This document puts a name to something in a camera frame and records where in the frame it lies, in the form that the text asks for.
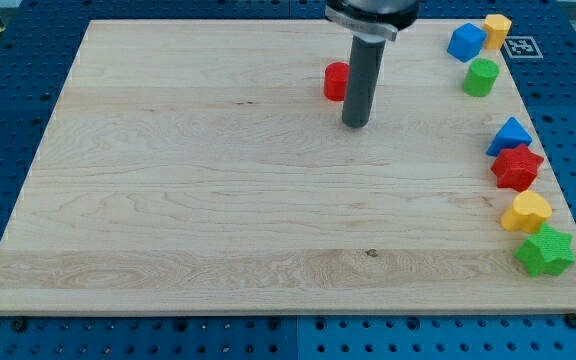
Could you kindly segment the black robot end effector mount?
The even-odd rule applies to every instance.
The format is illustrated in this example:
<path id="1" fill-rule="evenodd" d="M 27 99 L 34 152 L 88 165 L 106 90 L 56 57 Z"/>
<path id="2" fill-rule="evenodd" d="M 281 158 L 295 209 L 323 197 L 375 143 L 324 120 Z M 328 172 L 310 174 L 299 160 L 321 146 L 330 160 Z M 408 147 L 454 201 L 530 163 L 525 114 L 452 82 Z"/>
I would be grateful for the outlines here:
<path id="1" fill-rule="evenodd" d="M 327 0 L 324 16 L 365 42 L 394 42 L 420 9 L 420 0 Z"/>

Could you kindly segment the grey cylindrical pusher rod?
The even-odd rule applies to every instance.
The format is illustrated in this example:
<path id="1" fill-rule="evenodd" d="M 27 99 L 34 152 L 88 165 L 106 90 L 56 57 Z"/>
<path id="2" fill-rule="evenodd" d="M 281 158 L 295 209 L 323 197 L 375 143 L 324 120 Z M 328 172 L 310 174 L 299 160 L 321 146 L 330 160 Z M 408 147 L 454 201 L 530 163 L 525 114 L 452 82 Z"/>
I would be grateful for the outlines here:
<path id="1" fill-rule="evenodd" d="M 353 36 L 342 109 L 342 122 L 350 128 L 362 128 L 369 121 L 385 44 L 383 38 Z"/>

